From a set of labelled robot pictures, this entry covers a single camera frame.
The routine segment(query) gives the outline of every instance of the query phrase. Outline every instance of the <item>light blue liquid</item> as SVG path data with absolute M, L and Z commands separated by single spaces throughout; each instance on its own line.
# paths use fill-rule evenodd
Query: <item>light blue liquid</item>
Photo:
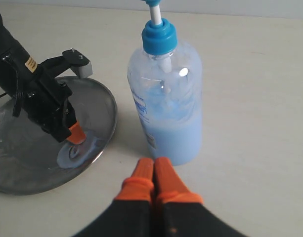
M 143 127 L 153 157 L 168 157 L 173 165 L 191 161 L 201 148 L 201 112 L 197 112 L 188 121 L 176 126 L 169 127 L 143 122 Z

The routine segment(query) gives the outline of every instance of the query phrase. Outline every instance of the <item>yellow label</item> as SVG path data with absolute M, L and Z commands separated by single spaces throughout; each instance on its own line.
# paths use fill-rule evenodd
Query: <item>yellow label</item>
M 33 73 L 37 68 L 37 63 L 32 57 L 29 57 L 29 59 L 25 63 L 25 66 L 26 68 L 28 68 L 29 71 L 31 71 L 31 73 Z

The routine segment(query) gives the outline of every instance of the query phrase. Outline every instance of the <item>white wall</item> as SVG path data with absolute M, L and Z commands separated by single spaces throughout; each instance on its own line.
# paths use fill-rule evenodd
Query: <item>white wall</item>
M 0 2 L 57 4 L 132 10 L 148 9 L 147 5 L 141 0 L 0 0 Z M 162 0 L 161 9 L 163 11 L 173 12 L 303 19 L 303 0 Z

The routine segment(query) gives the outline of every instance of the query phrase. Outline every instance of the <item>robotic arm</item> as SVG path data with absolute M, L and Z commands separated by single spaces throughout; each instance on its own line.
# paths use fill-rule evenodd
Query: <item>robotic arm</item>
M 68 100 L 72 91 L 55 79 L 69 68 L 79 78 L 92 75 L 90 61 L 74 49 L 37 64 L 4 27 L 0 14 L 0 87 L 15 101 L 13 116 L 23 109 L 58 142 L 80 144 L 86 137 Z

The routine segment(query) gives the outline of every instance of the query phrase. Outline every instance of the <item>round metal tray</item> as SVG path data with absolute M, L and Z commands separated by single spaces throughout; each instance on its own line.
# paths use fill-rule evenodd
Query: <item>round metal tray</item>
M 27 118 L 12 116 L 13 100 L 0 108 L 0 192 L 31 195 L 65 184 L 102 154 L 114 134 L 117 106 L 112 93 L 93 79 L 62 77 L 73 91 L 69 101 L 84 131 L 96 138 L 96 148 L 76 167 L 62 168 L 58 154 L 68 142 L 58 143 Z

